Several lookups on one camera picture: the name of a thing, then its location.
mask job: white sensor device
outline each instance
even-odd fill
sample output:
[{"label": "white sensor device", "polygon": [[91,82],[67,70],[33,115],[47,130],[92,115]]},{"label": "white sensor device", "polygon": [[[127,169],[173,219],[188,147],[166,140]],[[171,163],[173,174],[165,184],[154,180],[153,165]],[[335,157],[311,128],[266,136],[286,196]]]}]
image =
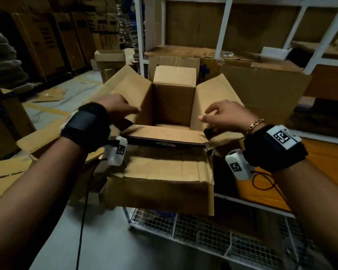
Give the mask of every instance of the white sensor device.
[{"label": "white sensor device", "polygon": [[226,155],[225,161],[237,180],[242,181],[252,179],[255,169],[246,161],[241,149],[232,150]]},{"label": "white sensor device", "polygon": [[113,145],[104,146],[103,158],[107,159],[109,165],[120,166],[124,160],[128,141],[126,138],[121,136],[117,136],[115,138],[109,137],[108,140],[111,141]]}]

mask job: forearm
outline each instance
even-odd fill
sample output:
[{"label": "forearm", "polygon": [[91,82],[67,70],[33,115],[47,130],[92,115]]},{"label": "forearm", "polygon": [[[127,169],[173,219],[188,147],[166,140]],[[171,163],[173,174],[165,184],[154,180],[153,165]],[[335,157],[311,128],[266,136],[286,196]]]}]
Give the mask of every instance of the forearm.
[{"label": "forearm", "polygon": [[306,159],[272,176],[305,231],[338,259],[338,186]]},{"label": "forearm", "polygon": [[0,266],[29,268],[58,222],[86,156],[61,137],[0,197]]}]

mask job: hand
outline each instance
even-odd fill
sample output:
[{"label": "hand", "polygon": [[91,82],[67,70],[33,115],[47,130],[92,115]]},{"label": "hand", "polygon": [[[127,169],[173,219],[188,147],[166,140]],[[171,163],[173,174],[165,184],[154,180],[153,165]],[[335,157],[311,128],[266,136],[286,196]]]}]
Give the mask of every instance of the hand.
[{"label": "hand", "polygon": [[112,94],[95,99],[94,102],[99,103],[108,111],[110,122],[115,124],[130,114],[137,114],[140,108],[131,106],[128,101],[120,94]]},{"label": "hand", "polygon": [[250,126],[259,119],[236,101],[214,102],[205,110],[205,113],[210,114],[213,111],[216,111],[214,115],[199,116],[198,119],[201,122],[208,123],[208,127],[213,128],[216,133],[230,131],[246,134]]}]

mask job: black wristband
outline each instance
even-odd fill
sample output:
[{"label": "black wristband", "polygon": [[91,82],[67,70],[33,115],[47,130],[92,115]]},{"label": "black wristband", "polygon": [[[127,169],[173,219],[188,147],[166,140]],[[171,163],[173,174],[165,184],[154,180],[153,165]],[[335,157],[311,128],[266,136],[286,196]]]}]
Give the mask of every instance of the black wristband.
[{"label": "black wristband", "polygon": [[267,133],[273,127],[274,125],[266,125],[248,135],[244,140],[243,155],[247,162],[253,167],[261,167],[266,171],[273,172],[290,167],[305,159],[308,153],[303,143],[298,141],[298,137],[294,139],[293,136],[287,134],[289,131],[286,128],[286,132],[280,131],[286,139],[288,138],[288,141],[295,143],[287,149],[275,137]]},{"label": "black wristband", "polygon": [[108,112],[99,103],[85,104],[67,121],[60,135],[78,144],[87,153],[96,151],[107,143],[110,135]]}]

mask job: orange wooden surface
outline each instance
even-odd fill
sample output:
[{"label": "orange wooden surface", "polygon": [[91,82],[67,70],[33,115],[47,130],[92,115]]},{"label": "orange wooden surface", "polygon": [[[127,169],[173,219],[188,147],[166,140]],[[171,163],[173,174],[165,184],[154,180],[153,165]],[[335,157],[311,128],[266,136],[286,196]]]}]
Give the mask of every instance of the orange wooden surface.
[{"label": "orange wooden surface", "polygon": [[[338,184],[338,144],[302,138],[308,151],[307,158]],[[289,211],[289,207],[275,189],[261,191],[253,187],[252,182],[236,181],[240,197],[245,200]],[[258,175],[255,184],[259,188],[269,187],[268,181]]]}]

